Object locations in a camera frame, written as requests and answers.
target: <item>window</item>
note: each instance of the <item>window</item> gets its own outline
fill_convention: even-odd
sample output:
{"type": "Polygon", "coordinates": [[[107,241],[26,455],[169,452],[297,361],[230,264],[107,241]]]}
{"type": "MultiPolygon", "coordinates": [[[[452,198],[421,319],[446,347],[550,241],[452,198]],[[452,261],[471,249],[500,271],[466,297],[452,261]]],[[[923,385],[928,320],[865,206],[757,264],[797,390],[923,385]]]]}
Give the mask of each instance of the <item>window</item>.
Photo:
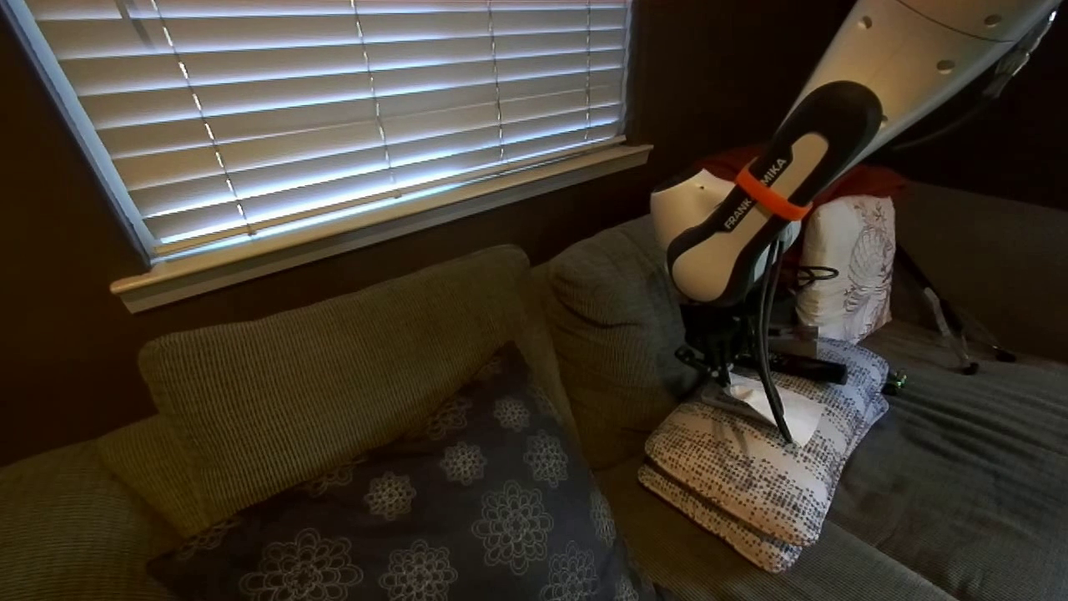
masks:
{"type": "Polygon", "coordinates": [[[3,6],[164,281],[644,157],[629,0],[3,6]]]}

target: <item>couch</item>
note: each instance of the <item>couch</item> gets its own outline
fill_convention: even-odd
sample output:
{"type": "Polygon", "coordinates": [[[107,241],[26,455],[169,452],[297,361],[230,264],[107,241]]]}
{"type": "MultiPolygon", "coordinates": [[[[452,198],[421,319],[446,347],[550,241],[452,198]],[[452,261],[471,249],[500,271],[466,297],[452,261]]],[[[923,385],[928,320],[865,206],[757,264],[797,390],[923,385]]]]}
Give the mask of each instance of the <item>couch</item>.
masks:
{"type": "Polygon", "coordinates": [[[872,347],[911,376],[815,548],[764,574],[634,477],[689,387],[650,224],[548,264],[518,249],[142,347],[155,416],[0,472],[0,597],[167,597],[146,564],[393,445],[512,347],[612,514],[621,597],[1068,597],[1068,368],[953,376],[937,336],[872,347]]]}

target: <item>gray pillow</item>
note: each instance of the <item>gray pillow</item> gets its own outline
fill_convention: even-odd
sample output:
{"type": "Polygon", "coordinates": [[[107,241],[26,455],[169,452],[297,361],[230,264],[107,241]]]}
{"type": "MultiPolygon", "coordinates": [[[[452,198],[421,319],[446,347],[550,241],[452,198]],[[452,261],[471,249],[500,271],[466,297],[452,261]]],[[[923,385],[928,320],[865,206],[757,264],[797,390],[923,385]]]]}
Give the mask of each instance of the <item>gray pillow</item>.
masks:
{"type": "Polygon", "coordinates": [[[151,560],[181,597],[634,597],[512,347],[426,425],[151,560]]]}

